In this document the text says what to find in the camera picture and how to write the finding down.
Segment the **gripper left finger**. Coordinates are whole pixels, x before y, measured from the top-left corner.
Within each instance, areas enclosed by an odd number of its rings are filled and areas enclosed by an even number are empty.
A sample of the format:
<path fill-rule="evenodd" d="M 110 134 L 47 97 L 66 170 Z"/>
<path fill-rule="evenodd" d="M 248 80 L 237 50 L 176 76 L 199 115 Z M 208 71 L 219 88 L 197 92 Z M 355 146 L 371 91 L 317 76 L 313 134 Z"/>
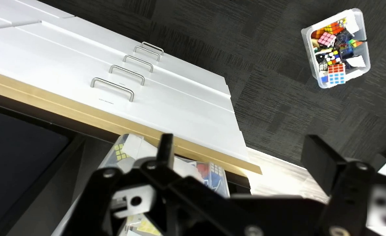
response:
<path fill-rule="evenodd" d="M 161 136 L 156 157 L 123 173 L 96 170 L 63 236 L 119 236 L 127 218 L 144 214 L 162 236 L 262 236 L 262 227 L 234 200 L 173 169 L 174 136 Z"/>

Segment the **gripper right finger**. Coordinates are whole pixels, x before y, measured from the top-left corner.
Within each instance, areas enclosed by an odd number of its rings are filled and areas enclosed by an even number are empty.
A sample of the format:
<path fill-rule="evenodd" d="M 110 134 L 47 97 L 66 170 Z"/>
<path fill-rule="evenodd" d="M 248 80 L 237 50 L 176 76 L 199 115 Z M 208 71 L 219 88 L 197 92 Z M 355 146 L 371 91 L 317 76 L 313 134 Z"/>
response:
<path fill-rule="evenodd" d="M 329 196 L 315 236 L 386 236 L 386 164 L 346 160 L 317 135 L 305 136 L 301 160 Z"/>

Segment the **white drawer cabinet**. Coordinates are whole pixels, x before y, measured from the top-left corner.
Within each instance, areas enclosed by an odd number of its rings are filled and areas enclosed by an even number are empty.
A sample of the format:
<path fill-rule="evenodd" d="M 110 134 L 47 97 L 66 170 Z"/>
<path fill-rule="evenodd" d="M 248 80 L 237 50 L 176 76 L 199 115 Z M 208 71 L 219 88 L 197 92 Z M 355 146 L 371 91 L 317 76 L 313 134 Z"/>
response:
<path fill-rule="evenodd" d="M 0 96 L 245 176 L 261 174 L 222 76 L 37 0 L 0 0 Z"/>

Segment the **white drawer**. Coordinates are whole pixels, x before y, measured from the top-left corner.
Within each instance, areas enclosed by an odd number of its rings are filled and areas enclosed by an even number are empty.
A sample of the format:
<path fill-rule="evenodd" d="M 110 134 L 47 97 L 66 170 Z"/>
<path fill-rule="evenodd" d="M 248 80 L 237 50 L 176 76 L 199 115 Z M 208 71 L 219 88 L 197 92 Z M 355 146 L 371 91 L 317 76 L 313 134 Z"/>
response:
<path fill-rule="evenodd" d="M 163 49 L 149 42 L 145 24 L 131 16 L 121 15 L 100 6 L 103 0 L 83 0 L 81 11 L 71 9 L 71 13 L 52 7 L 50 0 L 36 1 L 34 6 L 52 16 L 49 21 L 63 33 L 102 48 L 120 59 L 115 63 L 125 68 L 134 68 L 137 73 L 151 69 L 149 78 L 184 93 L 206 98 L 210 93 L 230 98 L 225 79 L 213 72 L 202 69 L 184 60 L 169 55 Z"/>
<path fill-rule="evenodd" d="M 158 62 L 155 55 L 142 50 L 133 52 L 136 45 L 141 46 L 140 42 L 81 18 L 69 18 L 61 23 L 43 21 L 19 29 L 233 112 L 230 91 L 222 76 L 168 54 L 161 55 Z M 146 45 L 144 48 L 158 54 Z M 122 62 L 125 55 L 151 63 L 153 72 L 150 73 L 149 66 L 131 59 Z"/>
<path fill-rule="evenodd" d="M 233 112 L 160 83 L 114 69 L 110 64 L 32 35 L 19 27 L 0 29 L 0 74 L 186 141 L 249 161 Z M 131 89 L 96 82 L 98 77 Z"/>

